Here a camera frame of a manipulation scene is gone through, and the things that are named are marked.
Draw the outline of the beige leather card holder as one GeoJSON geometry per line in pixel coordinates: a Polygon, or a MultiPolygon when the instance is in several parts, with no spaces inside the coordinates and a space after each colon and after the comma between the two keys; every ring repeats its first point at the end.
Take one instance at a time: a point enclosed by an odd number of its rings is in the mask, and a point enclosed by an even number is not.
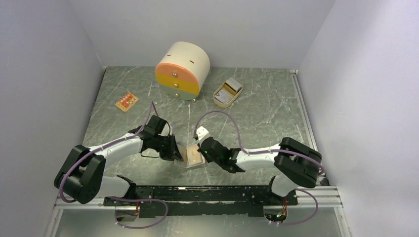
{"type": "Polygon", "coordinates": [[[204,156],[198,151],[198,145],[188,147],[177,145],[177,147],[183,160],[175,160],[175,165],[183,168],[192,168],[206,163],[204,156]]]}

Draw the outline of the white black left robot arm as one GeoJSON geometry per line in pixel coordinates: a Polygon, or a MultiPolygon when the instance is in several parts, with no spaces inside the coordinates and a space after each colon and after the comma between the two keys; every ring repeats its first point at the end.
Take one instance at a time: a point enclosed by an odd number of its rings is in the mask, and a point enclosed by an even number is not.
{"type": "Polygon", "coordinates": [[[86,204],[95,197],[117,197],[122,204],[131,205],[137,198],[137,185],[121,175],[104,176],[104,170],[107,165],[148,149],[167,161],[183,161],[185,156],[169,123],[152,115],[146,124],[111,142],[93,147],[73,147],[53,184],[67,203],[86,204]]]}

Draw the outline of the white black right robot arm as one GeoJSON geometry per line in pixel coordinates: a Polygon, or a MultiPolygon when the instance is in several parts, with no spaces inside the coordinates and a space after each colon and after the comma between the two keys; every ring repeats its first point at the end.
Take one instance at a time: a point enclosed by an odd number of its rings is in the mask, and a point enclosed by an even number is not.
{"type": "Polygon", "coordinates": [[[320,153],[290,137],[271,147],[245,152],[240,148],[229,149],[211,136],[199,139],[198,147],[206,161],[216,163],[229,173],[278,169],[279,173],[271,178],[266,192],[271,204],[279,204],[298,187],[316,187],[321,168],[320,153]]]}

